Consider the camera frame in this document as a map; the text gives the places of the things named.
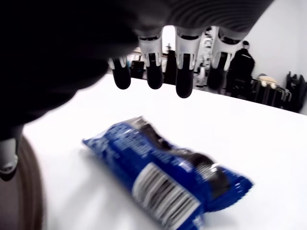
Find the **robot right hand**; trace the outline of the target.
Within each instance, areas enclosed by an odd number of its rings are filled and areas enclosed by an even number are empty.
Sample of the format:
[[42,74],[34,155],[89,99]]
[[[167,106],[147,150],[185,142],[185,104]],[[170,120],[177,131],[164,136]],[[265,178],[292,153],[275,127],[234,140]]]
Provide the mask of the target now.
[[241,40],[270,0],[3,0],[0,3],[0,177],[18,163],[25,124],[69,101],[166,25],[195,36],[219,26]]

